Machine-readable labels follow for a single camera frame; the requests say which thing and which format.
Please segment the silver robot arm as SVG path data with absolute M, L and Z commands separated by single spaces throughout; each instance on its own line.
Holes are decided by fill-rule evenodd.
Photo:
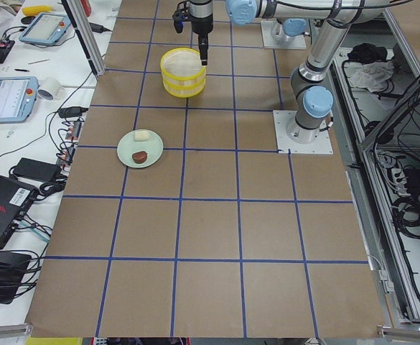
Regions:
M 377 17 L 389 1 L 297 1 L 299 17 L 324 22 L 307 59 L 291 75 L 291 87 L 297 100 L 295 117 L 286 133 L 300 144 L 312 143 L 329 115 L 334 98 L 323 86 L 332 59 L 353 24 Z
M 378 16 L 384 9 L 400 6 L 405 1 L 226 1 L 230 21 L 237 25 L 251 23 L 256 18 L 310 18 L 330 20 L 338 28 L 364 22 Z M 200 60 L 207 65 L 208 35 L 213 30 L 213 3 L 189 1 L 187 19 L 198 36 Z

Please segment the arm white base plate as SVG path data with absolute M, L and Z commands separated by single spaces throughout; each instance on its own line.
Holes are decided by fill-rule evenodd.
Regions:
M 273 111 L 276 146 L 279 154 L 332 155 L 325 119 L 317 129 L 303 129 L 296 123 L 296 111 Z
M 306 19 L 261 21 L 263 46 L 271 49 L 305 50 Z

